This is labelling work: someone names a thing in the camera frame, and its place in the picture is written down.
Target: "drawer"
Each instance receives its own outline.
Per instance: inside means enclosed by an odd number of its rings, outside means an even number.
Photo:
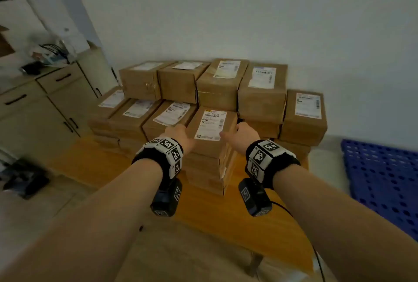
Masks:
[[[80,79],[81,77],[83,77],[83,73],[81,72],[78,64],[73,63],[36,80],[47,93],[52,93],[61,87]]]
[[[10,114],[44,95],[44,91],[35,81],[16,87],[0,95],[0,117]]]

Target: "person's right hand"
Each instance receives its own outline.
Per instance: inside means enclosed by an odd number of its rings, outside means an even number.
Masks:
[[[248,126],[245,121],[242,121],[237,125],[237,131],[220,132],[219,135],[223,140],[228,142],[235,151],[242,155],[245,155],[250,144],[260,140],[258,132]]]

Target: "forearm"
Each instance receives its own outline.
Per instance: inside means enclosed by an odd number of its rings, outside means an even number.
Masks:
[[[276,173],[274,189],[339,281],[415,281],[418,243],[305,169]]]
[[[0,281],[113,281],[162,175],[152,160],[135,162],[55,223],[1,273]]]

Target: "hand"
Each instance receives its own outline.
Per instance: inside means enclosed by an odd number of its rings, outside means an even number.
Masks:
[[[161,134],[160,137],[169,137],[173,138],[183,148],[183,155],[186,155],[191,152],[194,145],[196,144],[195,139],[191,139],[187,137],[185,133],[185,126],[181,124],[177,124],[176,126],[169,126],[165,129],[165,132]]]
[[[231,147],[238,153],[245,155],[247,148],[254,141],[260,140],[258,132],[248,126],[245,121],[237,125],[236,132],[220,132],[219,135],[223,140],[228,142]]]

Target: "table leg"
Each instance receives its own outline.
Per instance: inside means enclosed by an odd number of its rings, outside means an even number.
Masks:
[[[249,264],[247,268],[247,274],[250,277],[254,277],[254,275],[257,273],[257,269],[260,263],[262,262],[263,258],[264,256],[259,253],[255,253],[255,252],[251,253],[251,263]]]

